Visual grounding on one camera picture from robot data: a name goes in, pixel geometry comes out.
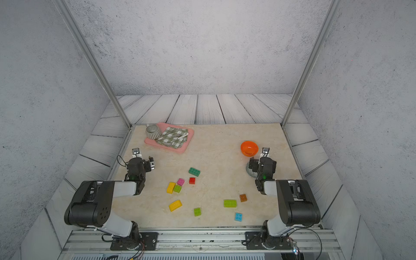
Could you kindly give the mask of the brown small lego brick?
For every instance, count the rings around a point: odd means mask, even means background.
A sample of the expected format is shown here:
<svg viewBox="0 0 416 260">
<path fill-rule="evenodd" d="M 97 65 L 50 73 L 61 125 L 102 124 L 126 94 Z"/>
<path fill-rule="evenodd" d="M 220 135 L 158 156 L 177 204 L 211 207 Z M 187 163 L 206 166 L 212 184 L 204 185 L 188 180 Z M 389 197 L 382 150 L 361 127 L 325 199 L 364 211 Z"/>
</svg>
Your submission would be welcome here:
<svg viewBox="0 0 416 260">
<path fill-rule="evenodd" d="M 246 202 L 248 200 L 246 194 L 239 195 L 239 199 L 241 202 Z"/>
</svg>

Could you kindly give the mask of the lime long lego brick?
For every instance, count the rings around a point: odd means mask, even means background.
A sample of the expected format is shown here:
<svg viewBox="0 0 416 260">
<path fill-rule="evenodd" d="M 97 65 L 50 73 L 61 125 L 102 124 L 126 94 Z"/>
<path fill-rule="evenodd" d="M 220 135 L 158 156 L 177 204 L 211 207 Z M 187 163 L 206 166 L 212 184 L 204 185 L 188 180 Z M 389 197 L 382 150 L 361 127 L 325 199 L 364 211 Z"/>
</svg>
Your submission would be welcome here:
<svg viewBox="0 0 416 260">
<path fill-rule="evenodd" d="M 223 206 L 225 208 L 237 208 L 237 200 L 234 200 L 234 199 L 225 199 L 223 201 Z"/>
</svg>

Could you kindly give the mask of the yellow long lego brick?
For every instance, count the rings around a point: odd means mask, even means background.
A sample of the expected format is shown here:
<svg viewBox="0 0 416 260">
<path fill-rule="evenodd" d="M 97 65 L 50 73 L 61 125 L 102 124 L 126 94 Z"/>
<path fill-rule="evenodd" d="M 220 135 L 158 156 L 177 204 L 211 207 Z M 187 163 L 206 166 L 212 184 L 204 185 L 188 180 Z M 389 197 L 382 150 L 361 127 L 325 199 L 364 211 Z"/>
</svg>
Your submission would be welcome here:
<svg viewBox="0 0 416 260">
<path fill-rule="evenodd" d="M 172 203 L 169 205 L 169 210 L 170 210 L 171 212 L 173 212 L 173 211 L 175 211 L 175 210 L 179 209 L 179 208 L 180 208 L 180 207 L 182 207 L 182 206 L 183 206 L 182 202 L 181 202 L 180 200 L 176 200 L 176 201 L 172 202 Z"/>
</svg>

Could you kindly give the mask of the cyan small lego brick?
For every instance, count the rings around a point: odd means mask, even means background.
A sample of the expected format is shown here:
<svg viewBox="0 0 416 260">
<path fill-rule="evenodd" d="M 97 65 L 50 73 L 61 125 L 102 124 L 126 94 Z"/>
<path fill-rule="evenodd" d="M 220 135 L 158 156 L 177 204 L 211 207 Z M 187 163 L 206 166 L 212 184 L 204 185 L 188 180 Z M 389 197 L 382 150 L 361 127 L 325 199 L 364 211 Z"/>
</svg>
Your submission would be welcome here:
<svg viewBox="0 0 416 260">
<path fill-rule="evenodd" d="M 243 215 L 241 213 L 236 212 L 235 213 L 235 221 L 241 222 L 243 218 Z"/>
</svg>

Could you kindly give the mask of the lime small lego brick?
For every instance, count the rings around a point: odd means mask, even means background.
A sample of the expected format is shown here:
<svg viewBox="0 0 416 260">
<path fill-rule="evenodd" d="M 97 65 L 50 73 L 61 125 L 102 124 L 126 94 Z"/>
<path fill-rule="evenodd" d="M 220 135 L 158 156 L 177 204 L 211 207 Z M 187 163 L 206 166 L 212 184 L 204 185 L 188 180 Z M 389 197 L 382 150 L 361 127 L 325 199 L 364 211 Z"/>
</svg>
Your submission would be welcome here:
<svg viewBox="0 0 416 260">
<path fill-rule="evenodd" d="M 195 217 L 198 217 L 198 216 L 201 216 L 201 215 L 202 215 L 202 210 L 201 210 L 201 208 L 195 208 L 195 209 L 193 210 L 193 212 L 194 212 L 194 216 L 195 216 Z"/>
</svg>

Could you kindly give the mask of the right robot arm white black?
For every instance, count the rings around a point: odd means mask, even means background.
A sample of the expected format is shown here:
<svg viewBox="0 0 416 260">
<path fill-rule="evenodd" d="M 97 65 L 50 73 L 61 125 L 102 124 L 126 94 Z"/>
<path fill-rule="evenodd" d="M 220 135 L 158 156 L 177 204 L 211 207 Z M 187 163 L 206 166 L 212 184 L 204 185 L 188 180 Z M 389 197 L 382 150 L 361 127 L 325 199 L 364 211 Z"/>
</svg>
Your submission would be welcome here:
<svg viewBox="0 0 416 260">
<path fill-rule="evenodd" d="M 249 172 L 256 174 L 257 190 L 262 195 L 277 198 L 279 215 L 263 223 L 263 240 L 285 236 L 297 227 L 309 228 L 321 219 L 309 183 L 303 179 L 274 179 L 276 167 L 277 162 L 269 157 L 250 158 L 248 163 Z"/>
</svg>

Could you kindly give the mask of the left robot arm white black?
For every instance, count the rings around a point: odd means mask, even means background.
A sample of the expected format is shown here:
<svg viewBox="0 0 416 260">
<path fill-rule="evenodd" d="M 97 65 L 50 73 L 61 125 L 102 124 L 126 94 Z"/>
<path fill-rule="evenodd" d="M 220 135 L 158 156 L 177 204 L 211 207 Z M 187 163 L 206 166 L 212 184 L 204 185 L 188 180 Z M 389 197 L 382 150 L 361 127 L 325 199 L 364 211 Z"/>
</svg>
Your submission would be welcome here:
<svg viewBox="0 0 416 260">
<path fill-rule="evenodd" d="M 67 225 L 96 228 L 116 238 L 138 241 L 137 223 L 112 212 L 114 198 L 138 196 L 142 193 L 146 173 L 155 169 L 154 159 L 132 158 L 126 165 L 124 181 L 84 181 L 76 190 L 64 214 Z"/>
</svg>

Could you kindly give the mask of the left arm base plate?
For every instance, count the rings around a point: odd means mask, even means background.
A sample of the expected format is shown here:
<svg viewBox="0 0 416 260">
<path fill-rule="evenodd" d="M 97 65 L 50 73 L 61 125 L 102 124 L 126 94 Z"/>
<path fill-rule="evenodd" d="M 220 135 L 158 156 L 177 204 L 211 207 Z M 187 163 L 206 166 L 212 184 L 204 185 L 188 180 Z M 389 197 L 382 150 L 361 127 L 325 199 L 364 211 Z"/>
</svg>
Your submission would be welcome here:
<svg viewBox="0 0 416 260">
<path fill-rule="evenodd" d="M 157 240 L 157 232 L 140 232 L 129 237 L 118 237 L 113 239 L 110 251 L 155 251 Z"/>
</svg>

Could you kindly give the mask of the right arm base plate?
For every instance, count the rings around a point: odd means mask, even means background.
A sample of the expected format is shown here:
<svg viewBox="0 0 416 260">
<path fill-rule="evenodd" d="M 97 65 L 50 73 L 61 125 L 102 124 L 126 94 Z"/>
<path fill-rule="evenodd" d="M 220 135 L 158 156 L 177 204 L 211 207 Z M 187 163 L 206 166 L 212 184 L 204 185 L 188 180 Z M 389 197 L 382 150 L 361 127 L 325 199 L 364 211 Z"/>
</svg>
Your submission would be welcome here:
<svg viewBox="0 0 416 260">
<path fill-rule="evenodd" d="M 289 250 L 293 249 L 286 237 L 273 237 L 260 232 L 246 232 L 242 244 L 247 250 Z"/>
</svg>

